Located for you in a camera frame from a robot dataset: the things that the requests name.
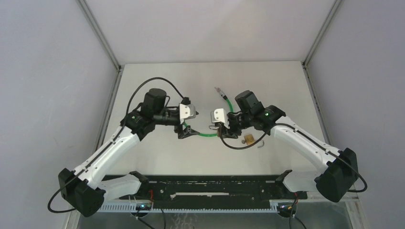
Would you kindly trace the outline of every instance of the black mounting rail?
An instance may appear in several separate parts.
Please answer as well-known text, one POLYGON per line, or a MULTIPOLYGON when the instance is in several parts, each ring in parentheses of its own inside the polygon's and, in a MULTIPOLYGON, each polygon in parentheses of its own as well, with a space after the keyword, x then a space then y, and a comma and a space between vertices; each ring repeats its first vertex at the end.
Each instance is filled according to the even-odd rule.
MULTIPOLYGON (((143 176, 132 172, 142 182, 135 194, 153 198, 166 209, 266 209, 269 200, 294 199, 295 194, 283 185, 281 175, 255 176, 143 176), (216 193, 217 195, 182 195, 182 193, 216 193)), ((105 180, 120 176, 106 176, 105 180)), ((307 199, 303 193, 301 199, 307 199)))

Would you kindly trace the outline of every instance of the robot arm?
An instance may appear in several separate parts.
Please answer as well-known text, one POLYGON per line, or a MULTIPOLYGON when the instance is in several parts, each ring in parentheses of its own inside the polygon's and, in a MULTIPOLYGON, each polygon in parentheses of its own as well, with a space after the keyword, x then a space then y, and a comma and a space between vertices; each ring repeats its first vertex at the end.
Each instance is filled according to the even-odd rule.
POLYGON ((74 170, 65 168, 59 173, 62 197, 85 217, 96 213, 106 201, 137 193, 142 177, 139 173, 108 181, 102 179, 129 149, 155 129, 155 125, 174 126, 179 139, 198 134, 190 126, 182 127, 184 120, 197 114, 190 100, 185 97, 178 107, 169 109, 165 106, 165 99, 165 91, 150 89, 140 111, 135 109, 126 115, 116 132, 93 155, 74 170))
POLYGON ((357 158, 350 149, 341 151, 320 141, 276 106, 264 108, 251 91, 240 93, 235 100, 240 112, 226 114, 223 109, 217 109, 211 113, 222 140, 237 138, 243 129, 253 126, 286 142, 317 168, 317 171, 307 173, 287 171, 283 183, 291 192, 319 191, 330 201, 339 202, 357 180, 357 158))

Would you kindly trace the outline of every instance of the cable connector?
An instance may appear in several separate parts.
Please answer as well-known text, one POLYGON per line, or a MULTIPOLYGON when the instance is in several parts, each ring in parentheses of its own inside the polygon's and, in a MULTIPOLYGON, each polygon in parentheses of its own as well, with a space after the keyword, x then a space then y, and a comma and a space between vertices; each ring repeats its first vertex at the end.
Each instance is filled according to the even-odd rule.
POLYGON ((219 93, 219 95, 221 95, 221 97, 222 97, 224 100, 227 100, 227 99, 228 99, 228 96, 226 96, 225 93, 224 93, 219 87, 214 87, 214 88, 216 89, 216 91, 219 93))

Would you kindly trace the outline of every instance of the white table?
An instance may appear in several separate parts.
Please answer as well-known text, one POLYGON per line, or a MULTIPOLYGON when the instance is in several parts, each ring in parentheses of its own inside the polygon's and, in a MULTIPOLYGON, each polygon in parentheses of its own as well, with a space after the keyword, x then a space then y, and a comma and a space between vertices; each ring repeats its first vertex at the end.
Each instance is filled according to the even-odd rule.
MULTIPOLYGON (((113 134, 125 115, 133 91, 146 79, 164 77, 190 97, 200 113, 188 120, 193 129, 212 133, 210 112, 226 108, 227 103, 214 87, 220 87, 238 111, 234 98, 239 93, 253 91, 263 105, 275 105, 284 110, 299 126, 323 140, 323 135, 307 81, 300 62, 214 62, 158 63, 125 65, 105 141, 113 134)), ((150 88, 161 88, 171 96, 169 105, 181 98, 164 81, 147 83, 135 96, 131 109, 143 101, 150 88)), ((225 139, 233 146, 244 146, 243 135, 258 139, 263 132, 249 128, 242 136, 225 139)), ((225 147, 217 137, 191 136, 178 140, 171 126, 156 126, 141 143, 132 148, 110 170, 109 174, 126 174, 137 170, 145 175, 261 175, 280 174, 287 169, 314 170, 312 164, 294 149, 271 136, 264 138, 265 146, 247 150, 225 147)))

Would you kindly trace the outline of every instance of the white cable tray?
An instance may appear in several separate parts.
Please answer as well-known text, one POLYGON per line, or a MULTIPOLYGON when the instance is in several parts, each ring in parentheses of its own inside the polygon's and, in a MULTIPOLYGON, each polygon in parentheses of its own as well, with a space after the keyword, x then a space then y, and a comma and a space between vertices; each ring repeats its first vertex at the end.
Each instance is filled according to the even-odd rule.
MULTIPOLYGON (((264 209, 163 209, 165 213, 277 213, 278 203, 271 202, 270 208, 264 209)), ((125 213, 137 212, 135 202, 108 202, 101 206, 98 212, 125 213)), ((139 211, 140 213, 160 213, 160 208, 139 211)))

